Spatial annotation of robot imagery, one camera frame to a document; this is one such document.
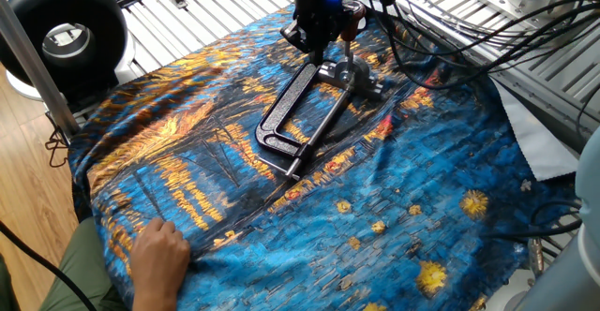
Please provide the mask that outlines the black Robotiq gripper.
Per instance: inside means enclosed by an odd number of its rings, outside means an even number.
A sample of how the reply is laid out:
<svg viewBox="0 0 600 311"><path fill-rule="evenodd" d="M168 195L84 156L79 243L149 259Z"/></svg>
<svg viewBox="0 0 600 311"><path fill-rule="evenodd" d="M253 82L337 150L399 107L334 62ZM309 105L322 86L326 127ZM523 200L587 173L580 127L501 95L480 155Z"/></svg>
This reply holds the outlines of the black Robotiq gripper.
<svg viewBox="0 0 600 311"><path fill-rule="evenodd" d="M297 21L282 27L280 34L300 52L306 53L310 63L320 65L329 43L335 41L351 23L350 20L321 19L347 18L352 13L343 6L343 0L294 0L294 3L293 18ZM298 24L313 18L319 19L318 42Z"/></svg>

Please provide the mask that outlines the person's bare hand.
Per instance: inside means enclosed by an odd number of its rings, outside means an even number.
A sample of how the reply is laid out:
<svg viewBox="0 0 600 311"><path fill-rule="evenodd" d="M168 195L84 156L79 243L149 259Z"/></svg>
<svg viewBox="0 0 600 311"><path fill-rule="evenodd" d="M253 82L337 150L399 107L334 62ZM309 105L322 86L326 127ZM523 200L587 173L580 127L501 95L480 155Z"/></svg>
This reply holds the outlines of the person's bare hand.
<svg viewBox="0 0 600 311"><path fill-rule="evenodd" d="M132 309L175 310L190 261L190 246L173 222L152 219L131 251Z"/></svg>

